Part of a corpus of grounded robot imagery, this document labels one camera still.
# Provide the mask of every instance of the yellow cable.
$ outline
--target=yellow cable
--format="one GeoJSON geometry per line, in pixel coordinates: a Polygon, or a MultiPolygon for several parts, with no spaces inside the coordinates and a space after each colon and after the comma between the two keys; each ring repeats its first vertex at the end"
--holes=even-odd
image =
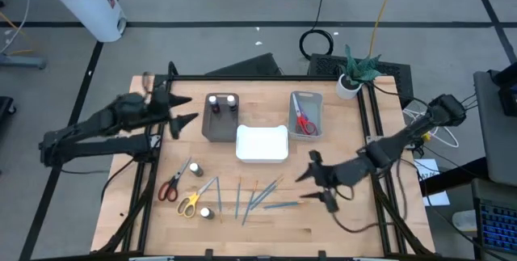
{"type": "MultiPolygon", "coordinates": [[[[15,30],[18,30],[18,27],[16,27],[13,22],[11,22],[11,20],[9,18],[7,18],[6,15],[4,15],[1,11],[0,11],[0,16],[7,22],[9,23],[9,25],[11,27],[13,27],[15,30]]],[[[25,38],[25,40],[31,44],[31,40],[29,39],[29,36],[23,32],[22,30],[19,30],[19,33],[22,34],[22,36],[25,38]]],[[[28,50],[19,50],[19,51],[14,51],[14,52],[11,52],[11,53],[8,53],[7,55],[10,56],[10,55],[15,55],[15,54],[21,54],[21,53],[32,53],[34,52],[34,50],[31,50],[31,49],[28,49],[28,50]]]]}
{"type": "Polygon", "coordinates": [[[388,0],[384,0],[384,2],[382,2],[382,7],[380,8],[379,16],[377,17],[377,21],[375,22],[375,27],[373,27],[372,39],[370,40],[370,51],[368,52],[369,56],[372,55],[373,42],[375,41],[375,32],[377,31],[377,26],[379,26],[379,22],[380,22],[380,18],[382,17],[382,13],[385,11],[385,6],[386,6],[387,1],[388,0]]]}

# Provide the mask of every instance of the wooden tabletop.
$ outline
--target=wooden tabletop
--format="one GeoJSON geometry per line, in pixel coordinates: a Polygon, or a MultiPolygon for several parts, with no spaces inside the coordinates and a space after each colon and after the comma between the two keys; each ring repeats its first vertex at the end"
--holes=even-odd
{"type": "MultiPolygon", "coordinates": [[[[376,84],[396,92],[392,77],[382,77],[376,84]]],[[[295,183],[294,180],[306,169],[308,152],[318,150],[323,163],[333,165],[356,156],[355,151],[364,145],[364,135],[357,99],[343,100],[335,94],[335,82],[281,82],[281,81],[177,81],[173,82],[175,95],[190,96],[192,102],[175,107],[173,113],[199,112],[182,132],[179,140],[173,141],[166,128],[158,166],[158,177],[153,195],[149,230],[145,253],[147,255],[204,255],[206,249],[213,249],[214,255],[275,255],[316,256],[325,250],[328,256],[382,256],[380,234],[377,227],[360,234],[349,234],[340,229],[318,200],[306,200],[291,208],[264,209],[266,204],[278,204],[299,200],[298,196],[320,189],[313,180],[295,183]],[[246,164],[235,156],[235,143],[212,143],[201,135],[205,95],[210,92],[234,92],[240,97],[239,121],[251,127],[276,127],[287,125],[289,95],[292,91],[314,91],[323,95],[323,135],[315,142],[289,141],[289,156],[280,164],[246,164]],[[179,180],[179,199],[174,202],[158,201],[160,185],[178,170],[181,164],[192,156],[204,170],[203,177],[195,177],[186,170],[179,180]],[[285,179],[256,209],[250,212],[246,224],[241,226],[242,217],[255,181],[258,193],[270,182],[283,174],[285,179]],[[213,184],[197,204],[192,219],[178,216],[179,201],[203,186],[211,177],[218,176],[221,183],[223,223],[218,216],[216,185],[213,184]],[[237,183],[242,177],[241,201],[238,220],[234,219],[237,183]],[[209,207],[216,217],[209,221],[200,216],[199,210],[209,207]]],[[[131,91],[142,92],[141,78],[132,79],[131,91]]],[[[368,91],[365,91],[367,109],[368,91]]],[[[377,91],[380,118],[385,135],[391,135],[404,126],[400,103],[397,97],[377,91]]],[[[371,112],[369,123],[375,134],[371,112]]],[[[410,153],[404,158],[413,161],[410,153]]],[[[116,155],[111,164],[111,174],[130,159],[127,155],[116,155]]],[[[92,250],[99,249],[114,234],[128,213],[134,175],[134,164],[119,175],[106,190],[99,214],[92,250]]],[[[397,183],[396,169],[392,169],[399,208],[403,202],[397,183]]],[[[434,250],[427,215],[422,202],[418,177],[413,167],[401,164],[401,181],[408,203],[407,224],[429,250],[434,250]]],[[[341,187],[342,194],[349,195],[348,188],[341,187]]],[[[355,186],[355,198],[346,201],[338,198],[340,207],[338,219],[351,229],[358,229],[377,222],[370,179],[363,179],[355,186]]],[[[132,248],[140,231],[141,218],[135,223],[132,248]]],[[[389,228],[392,250],[396,251],[393,228],[389,228]]]]}

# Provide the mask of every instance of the red scissors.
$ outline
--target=red scissors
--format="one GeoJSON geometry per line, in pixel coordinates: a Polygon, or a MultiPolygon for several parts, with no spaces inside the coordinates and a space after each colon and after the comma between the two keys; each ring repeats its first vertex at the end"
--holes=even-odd
{"type": "Polygon", "coordinates": [[[317,134],[316,125],[311,122],[307,115],[300,109],[300,105],[294,94],[292,94],[292,101],[294,102],[294,109],[296,111],[296,126],[300,127],[305,135],[317,134]]]}
{"type": "Polygon", "coordinates": [[[185,161],[185,163],[179,168],[178,172],[172,176],[172,178],[164,182],[158,191],[158,200],[164,201],[165,199],[169,201],[175,201],[178,198],[178,181],[179,177],[183,174],[185,169],[187,168],[188,163],[191,162],[192,157],[185,161]]]}

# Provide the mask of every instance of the gray floor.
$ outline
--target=gray floor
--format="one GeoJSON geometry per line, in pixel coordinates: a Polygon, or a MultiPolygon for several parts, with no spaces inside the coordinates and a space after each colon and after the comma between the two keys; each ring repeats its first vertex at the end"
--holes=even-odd
{"type": "MultiPolygon", "coordinates": [[[[20,21],[25,0],[5,0],[2,9],[20,21]]],[[[120,0],[130,21],[311,21],[319,0],[120,0]]],[[[515,0],[490,0],[502,22],[517,21],[515,0]]],[[[323,0],[321,21],[374,21],[382,0],[323,0]]],[[[77,21],[57,0],[32,0],[31,22],[77,21]]],[[[384,21],[489,22],[481,0],[389,0],[384,21]]],[[[306,27],[184,27],[128,28],[124,37],[105,44],[93,76],[81,118],[124,93],[134,74],[166,72],[174,61],[181,74],[204,74],[247,58],[271,52],[286,74],[305,74],[308,62],[298,50],[306,27]]],[[[344,54],[344,44],[364,57],[372,29],[328,27],[334,34],[334,55],[344,54]]],[[[0,39],[6,39],[0,30],[0,39]]],[[[37,143],[43,133],[66,125],[90,61],[95,39],[80,27],[27,27],[48,68],[0,69],[0,95],[15,98],[18,112],[2,127],[0,142],[0,256],[14,260],[27,236],[49,170],[39,163],[37,143]]],[[[505,29],[517,45],[517,30],[505,29]]],[[[309,37],[306,49],[324,53],[326,42],[309,37]]],[[[11,50],[27,48],[20,36],[11,50]]],[[[383,61],[412,67],[414,93],[429,100],[441,93],[462,99],[473,93],[472,73],[509,65],[493,27],[487,28],[381,28],[375,52],[383,61]]],[[[483,155],[476,110],[452,130],[459,149],[441,143],[431,148],[455,162],[465,163],[483,155]]],[[[111,157],[78,159],[70,170],[107,169],[111,157]]],[[[438,159],[442,167],[450,163],[438,159]]],[[[106,175],[61,175],[32,258],[85,254],[90,249],[99,213],[100,190],[106,175]]],[[[452,205],[440,209],[451,216],[472,208],[469,187],[449,192],[452,205]]],[[[473,257],[472,246],[428,212],[437,251],[456,257],[473,257]]]]}

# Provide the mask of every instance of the yellow scissors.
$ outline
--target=yellow scissors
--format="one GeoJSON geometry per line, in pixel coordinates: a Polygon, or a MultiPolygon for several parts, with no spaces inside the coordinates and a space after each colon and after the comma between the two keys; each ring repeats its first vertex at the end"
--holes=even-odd
{"type": "Polygon", "coordinates": [[[199,189],[196,193],[194,193],[191,196],[185,197],[178,205],[178,208],[176,209],[176,212],[180,216],[185,217],[193,217],[195,214],[195,204],[197,203],[197,200],[200,198],[200,196],[203,194],[204,191],[210,187],[210,184],[214,182],[217,179],[217,177],[214,177],[208,181],[202,188],[199,189]]]}

